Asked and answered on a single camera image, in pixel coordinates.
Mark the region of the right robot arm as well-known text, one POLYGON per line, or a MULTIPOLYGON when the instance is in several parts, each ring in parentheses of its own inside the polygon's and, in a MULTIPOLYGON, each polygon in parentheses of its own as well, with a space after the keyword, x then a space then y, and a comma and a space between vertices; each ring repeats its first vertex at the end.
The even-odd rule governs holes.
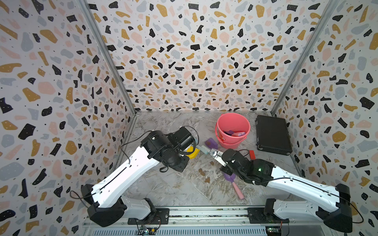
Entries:
POLYGON ((248 184, 286 191, 301 201, 267 199, 264 214, 287 219, 321 221, 335 231, 352 232, 350 190, 344 184, 328 186, 292 174, 263 159, 249 160, 240 152, 227 149, 213 155, 221 164, 221 171, 235 174, 248 184))

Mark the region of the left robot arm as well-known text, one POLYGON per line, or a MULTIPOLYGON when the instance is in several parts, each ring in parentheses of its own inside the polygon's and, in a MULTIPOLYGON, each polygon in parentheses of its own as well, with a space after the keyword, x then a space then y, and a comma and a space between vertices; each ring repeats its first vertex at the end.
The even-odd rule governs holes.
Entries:
POLYGON ((124 192, 151 168, 162 164, 162 170, 183 172, 189 162, 188 147, 196 148, 199 137, 186 127, 164 134, 160 130, 147 131, 134 153, 98 184, 81 188, 81 200, 89 204, 87 213, 91 221, 107 227, 122 217, 134 219, 137 224, 152 223, 158 211, 148 198, 124 198, 124 192))

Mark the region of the yellow trowel wooden handle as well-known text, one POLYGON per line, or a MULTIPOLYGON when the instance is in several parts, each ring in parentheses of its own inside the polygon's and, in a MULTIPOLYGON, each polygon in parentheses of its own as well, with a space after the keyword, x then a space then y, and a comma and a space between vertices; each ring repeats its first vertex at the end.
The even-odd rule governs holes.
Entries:
POLYGON ((190 154, 187 154, 187 157, 189 159, 194 159, 198 156, 200 150, 198 148, 194 149, 193 146, 189 146, 186 150, 186 152, 189 152, 190 154))

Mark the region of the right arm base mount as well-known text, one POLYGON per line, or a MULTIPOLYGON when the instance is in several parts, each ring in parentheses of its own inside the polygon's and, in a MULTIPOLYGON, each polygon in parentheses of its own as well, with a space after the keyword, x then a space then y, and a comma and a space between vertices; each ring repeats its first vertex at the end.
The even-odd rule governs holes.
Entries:
POLYGON ((250 224, 278 224, 289 223, 289 219, 280 219, 273 214, 265 214, 263 207, 247 208, 247 217, 250 224))

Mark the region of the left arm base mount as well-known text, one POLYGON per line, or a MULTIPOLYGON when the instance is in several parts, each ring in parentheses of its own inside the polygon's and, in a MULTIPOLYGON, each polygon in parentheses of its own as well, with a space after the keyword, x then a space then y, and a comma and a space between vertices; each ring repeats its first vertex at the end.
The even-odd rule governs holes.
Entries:
POLYGON ((156 208, 142 220, 129 218, 128 225, 167 225, 169 221, 169 208, 156 208))

